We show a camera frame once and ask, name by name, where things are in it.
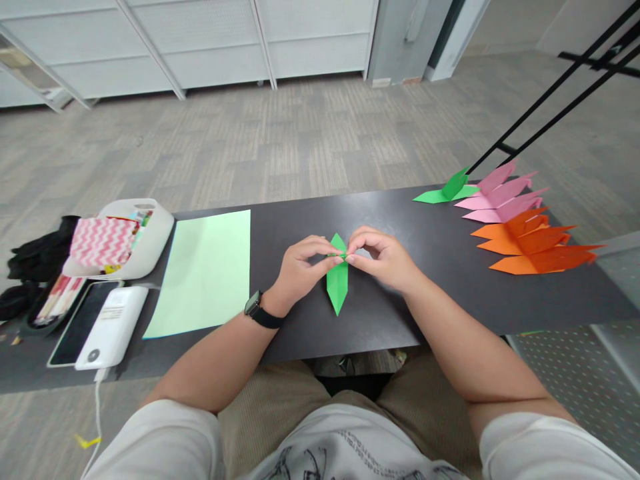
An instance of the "finger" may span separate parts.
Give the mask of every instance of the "finger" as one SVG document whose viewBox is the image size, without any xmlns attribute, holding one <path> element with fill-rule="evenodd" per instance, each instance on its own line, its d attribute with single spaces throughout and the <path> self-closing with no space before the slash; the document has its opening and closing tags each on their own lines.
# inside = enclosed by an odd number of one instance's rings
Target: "finger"
<svg viewBox="0 0 640 480">
<path fill-rule="evenodd" d="M 342 253 L 344 252 L 338 250 L 332 244 L 320 241 L 298 244 L 295 248 L 295 258 L 298 260 L 306 260 L 314 255 L 340 255 Z"/>
<path fill-rule="evenodd" d="M 390 237 L 380 232 L 362 232 L 349 240 L 347 255 L 354 253 L 358 248 L 364 246 L 372 247 L 378 252 L 389 246 Z"/>
<path fill-rule="evenodd" d="M 334 268 L 336 265 L 340 265 L 342 262 L 344 262 L 344 259 L 342 257 L 327 257 L 324 260 L 316 263 L 309 270 L 316 277 L 316 281 L 318 281 L 322 277 L 324 277 L 329 270 Z"/>
<path fill-rule="evenodd" d="M 349 255 L 347 257 L 348 264 L 356 267 L 363 272 L 366 272 L 370 275 L 377 276 L 381 265 L 378 260 L 371 260 L 362 255 Z"/>
<path fill-rule="evenodd" d="M 358 228 L 356 228 L 356 230 L 351 234 L 351 236 L 349 237 L 349 241 L 347 242 L 347 244 L 351 243 L 351 240 L 356 238 L 358 235 L 360 235 L 361 233 L 364 232 L 375 232 L 375 233 L 382 233 L 380 230 L 376 230 L 373 227 L 370 227 L 368 225 L 362 225 Z"/>
<path fill-rule="evenodd" d="M 364 250 L 368 251 L 371 258 L 374 260 L 378 260 L 378 255 L 380 255 L 380 252 L 378 252 L 378 250 L 375 247 L 370 247 L 368 245 L 365 245 Z"/>
<path fill-rule="evenodd" d="M 300 245 L 301 243 L 309 243 L 312 241 L 322 241 L 322 240 L 326 240 L 326 238 L 324 237 L 319 237 L 318 235 L 310 235 L 307 238 L 304 238 L 302 240 L 300 240 L 297 245 Z"/>
</svg>

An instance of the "charging cable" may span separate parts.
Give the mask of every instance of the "charging cable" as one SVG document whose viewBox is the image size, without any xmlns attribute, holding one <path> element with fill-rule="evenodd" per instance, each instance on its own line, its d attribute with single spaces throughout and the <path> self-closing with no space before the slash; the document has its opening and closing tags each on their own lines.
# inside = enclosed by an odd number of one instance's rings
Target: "charging cable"
<svg viewBox="0 0 640 480">
<path fill-rule="evenodd" d="M 100 450 L 100 442 L 102 442 L 102 422 L 100 421 L 100 384 L 102 383 L 102 380 L 107 378 L 109 370 L 109 367 L 98 370 L 95 373 L 95 378 L 93 379 L 93 381 L 95 382 L 95 426 L 98 430 L 98 436 L 95 441 L 95 447 L 93 449 L 93 453 L 91 454 L 91 458 L 89 459 L 87 466 L 82 472 L 80 480 L 83 480 L 85 478 L 87 472 L 89 471 L 89 468 L 96 458 L 96 455 L 98 455 L 98 450 Z"/>
</svg>

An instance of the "watch face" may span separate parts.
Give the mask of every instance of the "watch face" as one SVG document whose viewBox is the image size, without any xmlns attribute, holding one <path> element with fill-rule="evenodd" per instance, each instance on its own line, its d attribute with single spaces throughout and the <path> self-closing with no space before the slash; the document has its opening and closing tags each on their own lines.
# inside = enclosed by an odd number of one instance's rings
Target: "watch face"
<svg viewBox="0 0 640 480">
<path fill-rule="evenodd" d="M 252 306 L 254 306 L 258 300 L 260 300 L 260 290 L 255 292 L 251 298 L 247 300 L 247 303 L 245 304 L 245 315 L 249 314 Z"/>
</svg>

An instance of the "yellow tag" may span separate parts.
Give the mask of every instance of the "yellow tag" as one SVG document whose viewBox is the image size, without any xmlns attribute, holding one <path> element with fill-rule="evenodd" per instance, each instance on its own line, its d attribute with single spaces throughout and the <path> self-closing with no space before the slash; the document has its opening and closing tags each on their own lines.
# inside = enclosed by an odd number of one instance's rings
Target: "yellow tag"
<svg viewBox="0 0 640 480">
<path fill-rule="evenodd" d="M 122 265 L 105 265 L 105 274 L 117 272 L 122 268 Z"/>
<path fill-rule="evenodd" d="M 95 445 L 96 443 L 102 442 L 102 437 L 94 438 L 91 441 L 86 441 L 86 440 L 84 440 L 84 438 L 82 438 L 77 433 L 74 435 L 74 438 L 75 438 L 76 442 L 78 442 L 78 444 L 82 448 L 84 448 L 85 450 L 88 449 L 90 446 Z"/>
</svg>

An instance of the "person's right hand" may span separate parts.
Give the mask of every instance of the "person's right hand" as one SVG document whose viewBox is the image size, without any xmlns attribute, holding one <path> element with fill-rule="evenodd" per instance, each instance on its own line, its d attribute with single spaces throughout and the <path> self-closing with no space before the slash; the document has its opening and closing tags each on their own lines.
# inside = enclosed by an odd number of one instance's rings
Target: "person's right hand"
<svg viewBox="0 0 640 480">
<path fill-rule="evenodd" d="M 368 251 L 372 259 L 356 254 L 360 248 Z M 366 225 L 353 232 L 346 253 L 350 265 L 370 273 L 400 293 L 408 292 L 416 280 L 423 277 L 397 238 Z"/>
</svg>

